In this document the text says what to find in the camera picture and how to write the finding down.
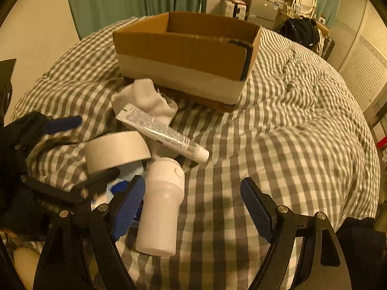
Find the metal screw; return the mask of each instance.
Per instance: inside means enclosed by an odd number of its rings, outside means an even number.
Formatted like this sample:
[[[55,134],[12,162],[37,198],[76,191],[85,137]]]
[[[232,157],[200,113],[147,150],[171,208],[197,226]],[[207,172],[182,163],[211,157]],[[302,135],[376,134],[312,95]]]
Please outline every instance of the metal screw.
[[[279,205],[279,206],[278,206],[278,211],[279,211],[280,213],[286,214],[286,213],[289,211],[289,208],[286,207],[285,205]]]
[[[97,208],[99,211],[106,211],[106,210],[108,210],[109,205],[108,204],[101,204]]]
[[[62,210],[60,213],[59,213],[59,216],[61,218],[66,218],[68,216],[68,210]]]
[[[88,191],[88,189],[83,188],[83,189],[81,190],[81,196],[82,196],[83,198],[87,198],[87,197],[89,196],[89,191]]]
[[[317,217],[321,220],[325,220],[327,218],[326,214],[324,214],[323,212],[319,211],[317,213]]]

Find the masking tape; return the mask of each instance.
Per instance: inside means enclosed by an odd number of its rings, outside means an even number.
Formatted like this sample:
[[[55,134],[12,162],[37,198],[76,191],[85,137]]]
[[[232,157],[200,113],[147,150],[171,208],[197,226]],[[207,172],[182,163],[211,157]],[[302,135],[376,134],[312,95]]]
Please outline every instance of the masking tape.
[[[95,138],[86,143],[84,150],[90,174],[150,158],[145,140],[135,130]]]

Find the bottle button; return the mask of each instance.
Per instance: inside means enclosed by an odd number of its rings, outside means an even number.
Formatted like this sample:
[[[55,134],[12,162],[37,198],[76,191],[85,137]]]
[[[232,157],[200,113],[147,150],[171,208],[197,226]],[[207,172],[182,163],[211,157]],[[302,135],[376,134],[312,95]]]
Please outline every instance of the bottle button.
[[[175,168],[175,173],[179,178],[182,178],[184,173],[180,169]]]

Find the plaid blanket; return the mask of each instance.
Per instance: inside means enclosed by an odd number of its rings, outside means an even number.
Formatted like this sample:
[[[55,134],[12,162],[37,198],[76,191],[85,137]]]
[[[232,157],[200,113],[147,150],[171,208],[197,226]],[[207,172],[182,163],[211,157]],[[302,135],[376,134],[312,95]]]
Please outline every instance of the plaid blanket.
[[[112,94],[126,85],[112,32],[136,20],[81,40],[18,102],[13,119],[33,110],[54,118],[83,118],[78,129],[40,142],[28,159],[35,178],[70,189],[88,177],[83,142],[124,129],[110,106]],[[258,236],[240,197],[240,181],[246,176],[295,213],[325,212],[335,230],[346,217],[375,216],[380,167],[361,109],[329,64],[272,31],[263,30],[258,58],[235,111],[219,114],[179,101],[171,125],[208,149],[210,158],[201,165],[178,158],[186,196],[176,256],[139,254],[135,229],[117,242],[139,289],[248,288],[268,243]],[[63,137],[71,145],[36,157],[39,147]],[[293,279],[300,247],[297,240],[284,288]]]

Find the barcode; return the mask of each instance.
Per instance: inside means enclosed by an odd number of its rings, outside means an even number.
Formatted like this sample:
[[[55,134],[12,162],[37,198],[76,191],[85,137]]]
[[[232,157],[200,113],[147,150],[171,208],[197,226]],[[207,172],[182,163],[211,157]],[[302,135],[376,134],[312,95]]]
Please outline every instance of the barcode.
[[[194,154],[195,151],[196,151],[196,143],[193,142],[193,141],[190,141],[190,143],[188,144],[187,150],[188,150],[190,153]]]

